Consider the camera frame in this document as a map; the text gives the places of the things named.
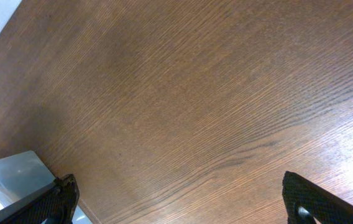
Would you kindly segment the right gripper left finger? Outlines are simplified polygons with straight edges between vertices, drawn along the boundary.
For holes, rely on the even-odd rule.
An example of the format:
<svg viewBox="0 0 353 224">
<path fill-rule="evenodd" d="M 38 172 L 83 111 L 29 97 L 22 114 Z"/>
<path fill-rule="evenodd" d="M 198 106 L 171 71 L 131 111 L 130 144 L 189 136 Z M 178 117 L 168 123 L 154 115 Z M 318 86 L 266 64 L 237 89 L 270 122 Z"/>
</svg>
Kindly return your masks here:
<svg viewBox="0 0 353 224">
<path fill-rule="evenodd" d="M 0 223 L 72 223 L 80 192 L 68 174 L 1 211 Z"/>
</svg>

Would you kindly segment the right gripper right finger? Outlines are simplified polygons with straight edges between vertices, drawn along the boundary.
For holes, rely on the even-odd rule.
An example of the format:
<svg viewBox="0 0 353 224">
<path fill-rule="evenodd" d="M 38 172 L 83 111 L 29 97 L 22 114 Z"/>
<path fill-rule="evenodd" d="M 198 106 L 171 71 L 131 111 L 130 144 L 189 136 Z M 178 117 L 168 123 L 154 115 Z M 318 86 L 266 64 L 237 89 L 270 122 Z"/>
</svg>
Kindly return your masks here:
<svg viewBox="0 0 353 224">
<path fill-rule="evenodd" d="M 294 172 L 285 172 L 282 196 L 288 224 L 353 223 L 353 205 Z"/>
</svg>

